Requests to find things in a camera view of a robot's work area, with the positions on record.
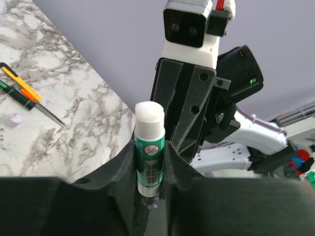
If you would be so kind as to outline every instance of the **gray wall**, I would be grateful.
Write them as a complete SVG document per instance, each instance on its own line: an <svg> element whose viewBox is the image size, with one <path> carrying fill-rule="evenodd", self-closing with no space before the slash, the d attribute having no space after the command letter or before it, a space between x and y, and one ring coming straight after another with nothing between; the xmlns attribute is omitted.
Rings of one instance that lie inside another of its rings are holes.
<svg viewBox="0 0 315 236"><path fill-rule="evenodd" d="M148 100L164 45L166 0L33 0L132 109ZM265 86L241 102L271 118L313 99L313 0L240 0L220 52L247 44Z"/></svg>

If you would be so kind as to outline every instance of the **marble pattern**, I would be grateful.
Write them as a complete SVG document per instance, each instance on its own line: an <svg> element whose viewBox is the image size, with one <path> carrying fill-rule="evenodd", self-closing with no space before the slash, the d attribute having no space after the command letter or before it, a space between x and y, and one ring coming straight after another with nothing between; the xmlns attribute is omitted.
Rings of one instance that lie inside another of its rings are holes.
<svg viewBox="0 0 315 236"><path fill-rule="evenodd" d="M131 110L33 2L4 2L0 61L65 123L60 127L36 108L27 111L0 91L0 176L59 176L72 182L113 158L129 141ZM2 71L0 79L14 83ZM23 117L15 128L4 124L12 113Z"/></svg>

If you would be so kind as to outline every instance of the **small white cylinder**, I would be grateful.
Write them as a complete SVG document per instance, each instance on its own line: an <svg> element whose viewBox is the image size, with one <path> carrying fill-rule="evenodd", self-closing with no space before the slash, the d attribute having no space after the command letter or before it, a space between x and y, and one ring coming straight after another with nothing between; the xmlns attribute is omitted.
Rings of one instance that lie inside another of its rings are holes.
<svg viewBox="0 0 315 236"><path fill-rule="evenodd" d="M135 107L135 144L138 191L144 197L159 194L164 149L164 109L153 101Z"/></svg>
<svg viewBox="0 0 315 236"><path fill-rule="evenodd" d="M6 126L12 127L12 128L16 127L21 122L22 122L22 116L17 113L10 115L4 121Z"/></svg>

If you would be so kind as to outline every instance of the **glue stick cap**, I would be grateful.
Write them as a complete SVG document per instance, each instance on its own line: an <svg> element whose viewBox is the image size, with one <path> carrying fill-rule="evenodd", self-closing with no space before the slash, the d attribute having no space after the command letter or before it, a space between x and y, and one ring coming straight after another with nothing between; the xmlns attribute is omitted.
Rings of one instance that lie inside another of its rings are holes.
<svg viewBox="0 0 315 236"><path fill-rule="evenodd" d="M140 102L135 107L134 134L142 140L155 140L165 134L164 109L153 101Z"/></svg>
<svg viewBox="0 0 315 236"><path fill-rule="evenodd" d="M8 127L15 127L21 122L22 122L22 116L20 114L17 114L17 113L14 113L14 114L10 115L5 120L5 124Z"/></svg>

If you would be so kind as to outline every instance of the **prohibition symbol on label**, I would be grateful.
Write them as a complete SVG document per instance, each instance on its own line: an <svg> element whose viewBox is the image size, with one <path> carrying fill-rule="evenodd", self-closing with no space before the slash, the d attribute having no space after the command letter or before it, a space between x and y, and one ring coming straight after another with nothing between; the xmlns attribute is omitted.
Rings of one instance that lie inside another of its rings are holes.
<svg viewBox="0 0 315 236"><path fill-rule="evenodd" d="M154 156L158 152L158 145L147 145L144 147L144 153L148 156Z"/></svg>

